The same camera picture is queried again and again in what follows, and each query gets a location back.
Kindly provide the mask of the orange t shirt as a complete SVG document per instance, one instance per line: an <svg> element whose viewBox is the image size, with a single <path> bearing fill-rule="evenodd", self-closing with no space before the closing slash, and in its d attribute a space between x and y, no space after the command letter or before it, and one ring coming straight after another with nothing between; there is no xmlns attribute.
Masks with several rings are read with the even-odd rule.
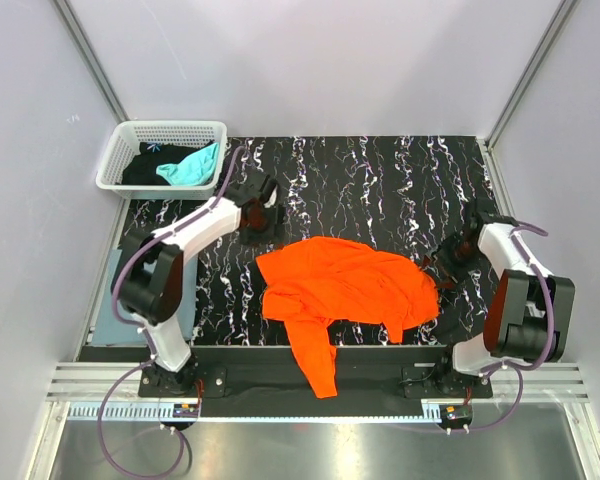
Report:
<svg viewBox="0 0 600 480"><path fill-rule="evenodd" d="M283 323L292 351L335 347L335 321L382 325L399 343L439 314L435 281L402 255L350 240L312 237L262 254L262 315Z"/></svg>

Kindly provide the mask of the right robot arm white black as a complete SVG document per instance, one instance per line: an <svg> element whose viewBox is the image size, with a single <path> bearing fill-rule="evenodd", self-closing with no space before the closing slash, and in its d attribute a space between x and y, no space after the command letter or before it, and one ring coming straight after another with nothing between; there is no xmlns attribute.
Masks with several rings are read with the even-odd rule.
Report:
<svg viewBox="0 0 600 480"><path fill-rule="evenodd" d="M459 398L487 384L502 367L533 371L562 358L575 284L538 260L525 232L548 234L476 198L465 204L461 228L425 256L425 266L442 276L439 291L458 287L482 263L498 277L482 333L449 346L424 377L426 386Z"/></svg>

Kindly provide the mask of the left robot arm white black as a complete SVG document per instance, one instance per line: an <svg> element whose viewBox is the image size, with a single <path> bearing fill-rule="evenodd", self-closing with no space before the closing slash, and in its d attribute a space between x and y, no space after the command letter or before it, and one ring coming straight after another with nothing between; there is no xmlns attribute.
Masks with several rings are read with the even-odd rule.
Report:
<svg viewBox="0 0 600 480"><path fill-rule="evenodd" d="M279 243L285 216L279 183L256 172L236 188L223 185L173 224L151 233L136 230L123 239L111 283L111 309L117 321L145 338L149 360L142 372L150 386L173 396L201 387L197 362L178 320L188 264L233 232L246 245Z"/></svg>

